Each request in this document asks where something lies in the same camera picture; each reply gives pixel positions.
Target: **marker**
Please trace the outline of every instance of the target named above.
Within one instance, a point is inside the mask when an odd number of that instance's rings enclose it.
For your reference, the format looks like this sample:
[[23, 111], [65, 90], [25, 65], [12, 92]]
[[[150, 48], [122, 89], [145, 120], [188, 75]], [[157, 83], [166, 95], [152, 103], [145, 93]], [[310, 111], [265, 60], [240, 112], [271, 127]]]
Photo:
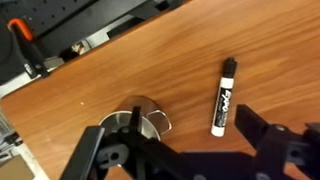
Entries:
[[211, 133], [214, 136], [222, 137], [227, 121], [227, 113], [230, 104], [231, 92], [236, 72], [237, 62], [234, 58], [227, 58], [223, 63], [223, 72], [220, 80], [220, 87], [217, 96], [216, 107], [213, 115]]

